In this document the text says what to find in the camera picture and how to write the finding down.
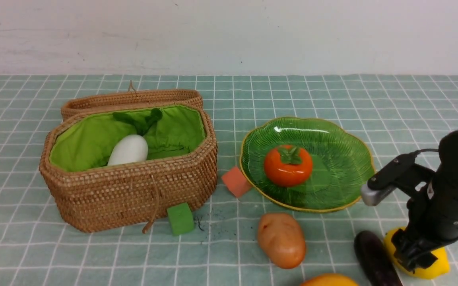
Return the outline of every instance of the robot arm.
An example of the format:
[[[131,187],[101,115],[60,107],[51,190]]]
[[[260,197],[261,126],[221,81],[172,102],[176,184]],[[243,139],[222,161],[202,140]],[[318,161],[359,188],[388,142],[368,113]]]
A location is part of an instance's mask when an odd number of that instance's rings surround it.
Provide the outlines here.
[[[415,163],[418,154],[429,151],[439,152],[441,164],[435,172]],[[415,190],[421,182],[426,185]],[[394,256],[407,271],[429,268],[437,260],[433,250],[458,241],[458,130],[441,139],[439,150],[394,158],[362,186],[362,200],[376,206],[395,189],[410,199],[408,225],[392,237]]]

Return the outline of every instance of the basket string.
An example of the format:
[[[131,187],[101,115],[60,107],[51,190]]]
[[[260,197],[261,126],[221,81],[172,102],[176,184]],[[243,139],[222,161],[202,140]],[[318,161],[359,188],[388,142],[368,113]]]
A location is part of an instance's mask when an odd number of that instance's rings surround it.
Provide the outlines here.
[[[151,215],[151,219],[148,221],[148,223],[146,223],[146,225],[142,229],[143,234],[145,234],[151,228],[151,226],[153,226],[155,218],[158,214],[158,209],[160,208],[160,190],[158,189],[157,184],[155,183],[155,178],[153,177],[153,175],[151,175],[151,181],[153,181],[153,186],[155,187],[155,210],[153,212],[153,215]]]
[[[135,95],[137,95],[137,91],[136,91],[135,88],[133,87],[132,80],[130,80],[130,84],[128,85],[128,90],[127,90],[127,92],[130,92],[131,89],[135,92]]]

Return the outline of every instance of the wicker basket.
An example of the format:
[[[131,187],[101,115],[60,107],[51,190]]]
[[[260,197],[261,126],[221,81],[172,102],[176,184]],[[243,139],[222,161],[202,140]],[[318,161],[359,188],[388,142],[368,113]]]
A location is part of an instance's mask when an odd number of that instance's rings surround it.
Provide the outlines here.
[[[217,184],[218,147],[212,122],[198,106],[183,104],[200,113],[206,139],[184,156],[84,172],[65,172],[49,160],[57,137],[86,116],[172,104],[100,107],[69,117],[49,133],[39,170],[65,222],[82,232],[99,232],[147,221],[142,230],[146,233],[155,219],[167,216],[167,208],[186,202],[194,211],[209,199]]]
[[[88,110],[103,110],[108,106],[154,102],[185,103],[202,109],[202,97],[195,89],[151,89],[137,91],[133,89],[130,82],[127,92],[72,99],[61,107],[61,116],[65,121],[75,114]]]

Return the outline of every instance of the lemon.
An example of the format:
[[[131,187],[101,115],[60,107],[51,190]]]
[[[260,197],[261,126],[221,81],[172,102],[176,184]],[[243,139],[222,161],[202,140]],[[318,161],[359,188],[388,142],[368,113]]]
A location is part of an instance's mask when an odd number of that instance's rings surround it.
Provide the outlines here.
[[[397,232],[399,229],[404,230],[404,228],[395,228],[393,230],[390,230],[384,239],[384,246],[386,248],[386,252],[388,254],[389,259],[393,262],[397,268],[402,270],[402,272],[405,272],[407,275],[410,275],[412,277],[420,278],[420,279],[427,279],[427,280],[432,280],[440,275],[445,275],[446,273],[450,272],[450,264],[448,263],[448,256],[446,254],[445,248],[438,248],[437,250],[434,250],[432,252],[433,255],[435,255],[438,260],[432,264],[427,269],[422,269],[418,268],[415,270],[415,273],[413,274],[412,272],[407,271],[405,268],[403,268],[398,262],[397,259],[393,256],[395,253],[395,246],[391,242],[391,237],[395,232]]]
[[[358,284],[347,276],[326,273],[305,281],[300,286],[358,286]]]

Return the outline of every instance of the green plate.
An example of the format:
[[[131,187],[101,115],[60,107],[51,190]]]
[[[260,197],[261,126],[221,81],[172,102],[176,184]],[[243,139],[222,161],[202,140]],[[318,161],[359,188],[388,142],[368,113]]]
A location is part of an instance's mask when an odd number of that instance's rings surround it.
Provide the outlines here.
[[[264,172],[268,152],[284,144],[304,148],[314,164],[310,178],[291,188],[274,185]],[[323,119],[276,118],[249,132],[241,149],[240,168],[247,180],[273,203],[297,211],[347,208],[376,172],[365,143]]]

